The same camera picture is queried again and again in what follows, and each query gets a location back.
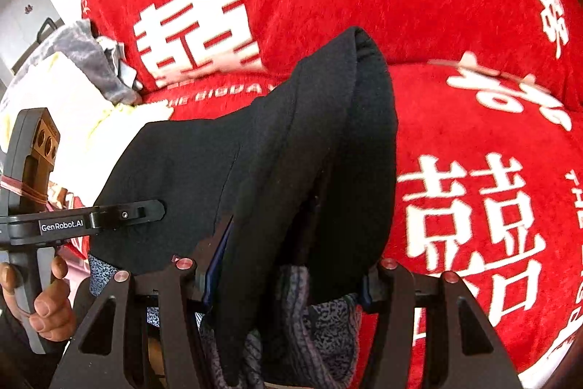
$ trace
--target rubber band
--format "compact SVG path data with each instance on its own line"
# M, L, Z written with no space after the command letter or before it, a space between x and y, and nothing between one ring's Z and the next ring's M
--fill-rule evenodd
M48 201L47 194L37 192L34 188L26 185L26 183L22 183L19 180L6 175L0 175L0 188L4 188L9 192L17 194L19 197L28 198L39 205L45 205Z

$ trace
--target white cloth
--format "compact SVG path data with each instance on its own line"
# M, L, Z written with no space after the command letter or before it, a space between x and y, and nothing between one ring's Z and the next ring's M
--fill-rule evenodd
M113 106L63 53L31 66L0 116L0 147L8 150L23 109L48 108L60 132L51 180L92 206L117 160L148 122L165 121L167 101Z

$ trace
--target screw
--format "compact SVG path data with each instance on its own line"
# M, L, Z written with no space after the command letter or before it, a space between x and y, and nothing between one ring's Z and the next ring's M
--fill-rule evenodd
M192 259L189 259L187 257L184 257L176 261L176 267L179 268L181 271L190 269L192 267L192 264L193 264Z
M383 266L388 271L394 271L398 264L397 261L394 259L383 259L381 261L381 266Z
M128 271L117 271L114 277L116 282L125 282L129 279L129 272Z
M450 284L455 284L459 281L459 276L455 272L445 271L442 275L445 281Z

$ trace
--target black sleeve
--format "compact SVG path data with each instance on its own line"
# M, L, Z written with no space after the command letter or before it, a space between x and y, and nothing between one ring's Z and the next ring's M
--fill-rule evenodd
M0 292L0 352L10 358L15 369L13 378L25 377L33 389L47 389L60 361L62 351L53 355L36 355L28 347L28 338L19 321L8 310ZM0 379L8 378L0 374Z

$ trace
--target gray patterned fabric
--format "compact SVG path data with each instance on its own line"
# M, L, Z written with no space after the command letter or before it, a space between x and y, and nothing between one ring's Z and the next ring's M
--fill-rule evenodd
M141 96L128 88L117 77L117 72L108 62L106 53L93 38L91 22L87 19L78 20L71 25L63 26L47 37L42 44L28 57L20 67L0 102L3 111L10 101L11 88L27 73L31 65L37 65L55 52L64 53L85 76L103 94L103 97L113 104L123 103L136 105L142 102Z
M118 270L91 255L89 266L89 290L97 296ZM279 269L270 308L263 310L259 330L247 335L235 389L263 389L263 381L316 389L350 385L358 358L361 317L356 295L311 306L307 304L309 295L307 268ZM200 322L196 315L202 346L215 388L227 389L209 318L204 316ZM148 323L159 326L157 308L148 308Z

